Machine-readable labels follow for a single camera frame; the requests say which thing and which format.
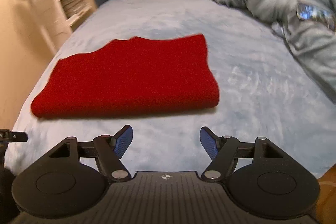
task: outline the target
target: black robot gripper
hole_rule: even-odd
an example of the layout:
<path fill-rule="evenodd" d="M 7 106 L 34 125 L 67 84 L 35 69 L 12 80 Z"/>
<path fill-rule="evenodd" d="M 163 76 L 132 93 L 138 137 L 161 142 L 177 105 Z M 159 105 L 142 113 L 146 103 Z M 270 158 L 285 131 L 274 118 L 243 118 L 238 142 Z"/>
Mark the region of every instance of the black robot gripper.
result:
<path fill-rule="evenodd" d="M 13 182 L 16 223 L 311 223 L 320 188 L 315 177 L 264 137 L 255 143 L 216 136 L 200 140 L 212 162 L 196 172 L 136 172 L 120 159 L 133 131 L 91 142 L 68 137 Z M 95 158 L 99 172 L 80 163 Z M 238 159 L 253 158 L 235 171 Z"/>

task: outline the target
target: red towel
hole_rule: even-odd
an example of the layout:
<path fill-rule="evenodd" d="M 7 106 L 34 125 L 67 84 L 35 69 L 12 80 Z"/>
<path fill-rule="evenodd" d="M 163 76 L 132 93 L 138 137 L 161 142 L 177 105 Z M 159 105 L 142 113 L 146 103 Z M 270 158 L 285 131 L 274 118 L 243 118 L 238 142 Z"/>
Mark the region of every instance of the red towel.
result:
<path fill-rule="evenodd" d="M 31 103 L 37 117 L 108 117 L 215 107 L 218 84 L 202 34 L 133 37 L 61 59 Z"/>

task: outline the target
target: mattress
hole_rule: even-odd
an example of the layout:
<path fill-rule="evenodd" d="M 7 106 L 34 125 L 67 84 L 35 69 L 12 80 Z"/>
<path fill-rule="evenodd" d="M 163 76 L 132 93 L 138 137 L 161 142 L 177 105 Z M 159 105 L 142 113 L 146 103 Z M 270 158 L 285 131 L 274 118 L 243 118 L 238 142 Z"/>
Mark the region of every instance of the mattress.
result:
<path fill-rule="evenodd" d="M 30 111 L 56 62 L 95 51 L 112 39 L 169 39 L 202 33 L 208 63 L 220 88 L 214 109 L 127 118 L 40 120 Z M 24 103 L 13 131 L 26 143 L 10 143 L 6 167 L 22 172 L 68 136 L 91 141 L 133 127 L 133 142 L 121 159 L 137 170 L 201 173 L 210 158 L 200 144 L 202 126 L 243 142 L 265 136 L 320 177 L 336 159 L 336 107 L 308 78 L 269 26 L 246 11 L 210 0 L 109 0 L 57 52 Z M 96 168 L 92 159 L 81 162 Z M 239 160 L 238 167 L 251 162 Z"/>

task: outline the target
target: ribbed black surface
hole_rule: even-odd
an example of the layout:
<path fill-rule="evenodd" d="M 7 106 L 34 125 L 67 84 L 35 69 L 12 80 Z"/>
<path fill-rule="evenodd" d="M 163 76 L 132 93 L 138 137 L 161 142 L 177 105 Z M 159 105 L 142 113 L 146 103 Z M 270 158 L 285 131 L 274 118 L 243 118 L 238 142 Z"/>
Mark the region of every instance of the ribbed black surface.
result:
<path fill-rule="evenodd" d="M 317 224 L 309 216 L 267 220 L 246 213 L 221 185 L 201 181 L 195 172 L 138 172 L 115 183 L 93 208 L 76 216 L 46 220 L 22 213 L 14 224 Z"/>

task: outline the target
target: circular black cover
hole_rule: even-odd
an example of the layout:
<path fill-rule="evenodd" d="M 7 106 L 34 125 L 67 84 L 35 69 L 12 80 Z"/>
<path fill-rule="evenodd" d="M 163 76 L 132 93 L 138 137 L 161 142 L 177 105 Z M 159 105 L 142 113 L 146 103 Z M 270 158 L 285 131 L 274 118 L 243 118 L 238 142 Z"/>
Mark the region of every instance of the circular black cover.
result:
<path fill-rule="evenodd" d="M 16 204 L 43 218 L 74 215 L 92 207 L 102 197 L 105 180 L 79 162 L 58 161 L 24 171 L 13 182 Z"/>
<path fill-rule="evenodd" d="M 300 165 L 264 159 L 235 171 L 227 186 L 248 212 L 271 219 L 289 219 L 310 212 L 319 197 L 316 178 Z"/>

